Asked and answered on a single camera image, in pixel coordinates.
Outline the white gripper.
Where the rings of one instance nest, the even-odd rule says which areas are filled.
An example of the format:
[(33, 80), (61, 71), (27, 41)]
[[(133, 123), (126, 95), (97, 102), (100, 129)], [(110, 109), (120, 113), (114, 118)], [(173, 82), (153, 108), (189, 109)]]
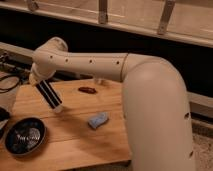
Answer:
[(47, 80), (54, 75), (54, 70), (48, 68), (47, 66), (42, 66), (36, 63), (32, 64), (30, 75), (29, 75), (29, 83), (32, 86), (39, 84), (43, 80)]

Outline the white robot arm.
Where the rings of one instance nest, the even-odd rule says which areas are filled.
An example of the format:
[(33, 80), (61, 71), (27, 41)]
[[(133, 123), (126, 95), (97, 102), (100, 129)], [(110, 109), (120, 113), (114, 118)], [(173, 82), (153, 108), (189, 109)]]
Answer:
[(187, 90), (170, 62), (133, 53), (70, 53), (59, 37), (38, 47), (32, 59), (32, 84), (58, 70), (122, 84), (134, 171), (196, 171)]

